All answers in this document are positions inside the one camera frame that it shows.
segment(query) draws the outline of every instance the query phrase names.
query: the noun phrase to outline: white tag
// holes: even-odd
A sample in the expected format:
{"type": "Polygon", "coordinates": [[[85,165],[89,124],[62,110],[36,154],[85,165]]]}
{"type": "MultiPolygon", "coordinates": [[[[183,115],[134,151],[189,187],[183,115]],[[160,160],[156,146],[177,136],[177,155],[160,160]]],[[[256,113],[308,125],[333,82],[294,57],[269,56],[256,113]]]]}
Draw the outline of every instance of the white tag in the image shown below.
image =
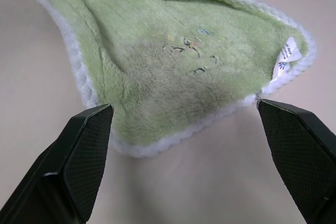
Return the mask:
{"type": "Polygon", "coordinates": [[[283,75],[290,69],[290,62],[296,61],[302,58],[302,54],[294,38],[290,37],[285,46],[282,48],[273,70],[272,81],[275,81],[279,76],[283,75]]]}

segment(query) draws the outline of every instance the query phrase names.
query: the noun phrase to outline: green towel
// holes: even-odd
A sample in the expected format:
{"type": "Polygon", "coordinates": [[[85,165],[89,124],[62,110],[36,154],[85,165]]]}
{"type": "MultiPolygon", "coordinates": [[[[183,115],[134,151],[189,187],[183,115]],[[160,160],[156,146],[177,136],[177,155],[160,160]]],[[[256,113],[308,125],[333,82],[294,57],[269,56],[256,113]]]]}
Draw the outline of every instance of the green towel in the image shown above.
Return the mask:
{"type": "Polygon", "coordinates": [[[252,105],[316,57],[307,31],[255,0],[36,1],[62,33],[84,104],[113,104],[111,142],[135,157],[252,105]]]}

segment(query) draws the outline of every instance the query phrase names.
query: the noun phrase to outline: white knit edging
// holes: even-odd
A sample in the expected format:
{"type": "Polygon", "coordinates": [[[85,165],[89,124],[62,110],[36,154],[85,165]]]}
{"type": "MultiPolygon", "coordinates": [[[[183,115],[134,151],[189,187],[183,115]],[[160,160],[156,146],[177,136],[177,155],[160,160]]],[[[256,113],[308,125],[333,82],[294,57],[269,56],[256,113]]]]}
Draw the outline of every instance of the white knit edging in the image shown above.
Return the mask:
{"type": "Polygon", "coordinates": [[[72,27],[69,26],[66,19],[57,11],[47,0],[35,0],[41,4],[50,14],[56,25],[58,26],[63,41],[66,45],[72,73],[75,76],[77,88],[81,94],[83,104],[87,108],[98,106],[98,96],[93,88],[91,78],[88,70],[83,63],[82,52],[80,50],[79,42],[72,27]]]}
{"type": "MultiPolygon", "coordinates": [[[[49,11],[50,15],[53,17],[54,21],[61,30],[64,42],[68,49],[72,71],[75,75],[77,87],[81,93],[83,103],[89,108],[98,105],[97,94],[93,88],[87,70],[82,62],[82,56],[75,33],[73,32],[72,28],[67,24],[65,18],[62,17],[61,14],[57,10],[55,10],[47,0],[36,1],[42,4],[49,11]]],[[[298,61],[297,64],[293,66],[286,74],[283,74],[276,81],[269,83],[268,85],[263,87],[263,94],[269,95],[273,93],[284,84],[293,80],[297,75],[306,70],[313,63],[317,53],[315,41],[313,40],[311,35],[299,24],[297,24],[292,18],[276,10],[275,8],[269,7],[268,5],[255,0],[231,1],[239,1],[248,8],[258,9],[264,13],[273,16],[279,21],[282,21],[284,24],[298,29],[302,32],[308,43],[307,55],[303,57],[300,61],[298,61]]],[[[223,109],[207,116],[206,118],[200,120],[198,123],[188,126],[183,132],[179,132],[172,136],[162,138],[157,142],[147,146],[131,145],[128,144],[126,141],[118,139],[114,129],[111,130],[110,140],[112,141],[112,144],[115,146],[115,148],[123,154],[128,154],[134,157],[153,156],[161,151],[168,149],[170,146],[179,143],[182,139],[192,136],[194,133],[199,132],[204,127],[211,125],[215,121],[220,120],[225,116],[231,115],[237,109],[252,105],[256,102],[256,100],[256,95],[249,95],[241,101],[225,106],[223,109]]]]}

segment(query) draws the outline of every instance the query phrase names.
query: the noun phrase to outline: table surface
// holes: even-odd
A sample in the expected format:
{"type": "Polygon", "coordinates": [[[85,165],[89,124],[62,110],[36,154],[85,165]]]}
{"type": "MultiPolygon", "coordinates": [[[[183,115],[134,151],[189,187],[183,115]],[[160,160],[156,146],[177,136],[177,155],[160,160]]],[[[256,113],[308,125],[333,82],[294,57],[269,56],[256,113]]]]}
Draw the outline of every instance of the table surface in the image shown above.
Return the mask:
{"type": "MultiPolygon", "coordinates": [[[[314,112],[336,132],[335,0],[259,0],[301,23],[318,58],[270,98],[314,112]]],[[[0,0],[0,207],[35,158],[84,107],[65,45],[33,0],[0,0]]],[[[153,158],[109,149],[88,223],[295,223],[304,220],[272,162],[255,106],[153,158]]]]}

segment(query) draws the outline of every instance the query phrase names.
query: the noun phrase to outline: beige table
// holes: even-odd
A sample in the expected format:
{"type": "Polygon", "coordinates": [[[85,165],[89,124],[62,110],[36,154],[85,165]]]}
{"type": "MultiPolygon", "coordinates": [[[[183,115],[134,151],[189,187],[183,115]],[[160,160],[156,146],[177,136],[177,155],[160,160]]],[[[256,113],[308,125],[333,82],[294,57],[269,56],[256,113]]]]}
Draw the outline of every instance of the beige table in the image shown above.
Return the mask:
{"type": "MultiPolygon", "coordinates": [[[[260,0],[317,39],[315,64],[271,98],[336,132],[335,0],[260,0]]],[[[60,32],[33,0],[0,0],[0,207],[32,162],[83,110],[60,32]]],[[[89,223],[303,224],[272,162],[255,107],[154,158],[110,149],[89,223]]]]}

